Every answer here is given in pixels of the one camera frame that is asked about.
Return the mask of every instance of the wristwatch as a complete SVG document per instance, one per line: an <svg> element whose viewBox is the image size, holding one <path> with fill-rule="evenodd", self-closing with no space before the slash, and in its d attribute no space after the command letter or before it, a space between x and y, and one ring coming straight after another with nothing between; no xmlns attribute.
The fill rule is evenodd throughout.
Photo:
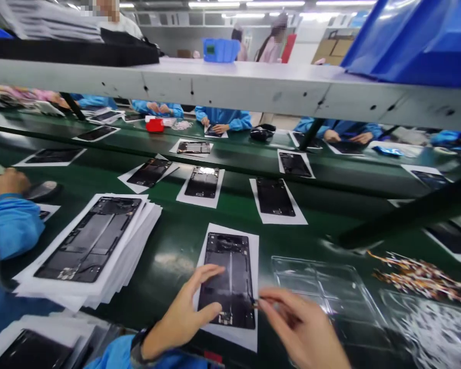
<svg viewBox="0 0 461 369"><path fill-rule="evenodd" d="M159 357L151 360L144 360L142 357L143 342L155 324L157 324L157 322L149 325L147 328L142 329L135 335L135 337L133 337L132 346L130 349L130 363L134 369L155 367L159 361Z"/></svg>

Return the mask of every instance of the black pole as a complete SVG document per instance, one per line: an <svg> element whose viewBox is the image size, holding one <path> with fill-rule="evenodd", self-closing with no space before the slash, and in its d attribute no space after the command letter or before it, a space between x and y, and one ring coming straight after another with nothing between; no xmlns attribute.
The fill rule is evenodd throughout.
<svg viewBox="0 0 461 369"><path fill-rule="evenodd" d="M80 110L79 106L75 103L75 100L68 92L60 92L60 95L65 99L70 109L72 109L74 114L77 116L78 120L86 120L86 117Z"/></svg>
<svg viewBox="0 0 461 369"><path fill-rule="evenodd" d="M319 131L319 128L322 127L326 119L324 118L314 118L314 122L312 123L309 131L306 132L304 139L302 140L301 144L299 145L299 150L306 151L307 147L310 145L311 141L316 138L316 134Z"/></svg>
<svg viewBox="0 0 461 369"><path fill-rule="evenodd" d="M461 215L461 180L368 221L338 237L339 246L353 250L408 229L417 229Z"/></svg>

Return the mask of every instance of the metal shelf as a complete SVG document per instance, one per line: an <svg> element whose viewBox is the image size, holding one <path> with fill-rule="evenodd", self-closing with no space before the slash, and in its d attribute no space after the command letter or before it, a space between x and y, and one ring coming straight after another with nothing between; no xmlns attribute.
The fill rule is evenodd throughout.
<svg viewBox="0 0 461 369"><path fill-rule="evenodd" d="M0 84L461 130L461 89L380 83L334 66L162 58L114 68L0 59Z"/></svg>

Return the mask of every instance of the clear plastic tray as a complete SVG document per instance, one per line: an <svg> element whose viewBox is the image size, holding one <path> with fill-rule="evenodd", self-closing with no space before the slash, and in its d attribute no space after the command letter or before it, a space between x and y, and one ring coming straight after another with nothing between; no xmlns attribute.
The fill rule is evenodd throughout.
<svg viewBox="0 0 461 369"><path fill-rule="evenodd" d="M417 367L461 369L461 307L389 290L380 295L390 328Z"/></svg>

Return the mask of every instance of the red object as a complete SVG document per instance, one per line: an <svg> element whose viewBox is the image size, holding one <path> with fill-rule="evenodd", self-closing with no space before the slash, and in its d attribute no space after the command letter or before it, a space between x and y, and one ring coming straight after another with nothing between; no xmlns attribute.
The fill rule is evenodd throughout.
<svg viewBox="0 0 461 369"><path fill-rule="evenodd" d="M283 53L282 53L282 63L287 64L288 60L290 59L290 55L292 54L292 49L294 48L294 44L296 43L296 38L297 35L291 34L287 36L287 43L285 44L285 47L283 48Z"/></svg>
<svg viewBox="0 0 461 369"><path fill-rule="evenodd" d="M164 123L162 119L151 119L145 125L145 129L149 132L164 132Z"/></svg>

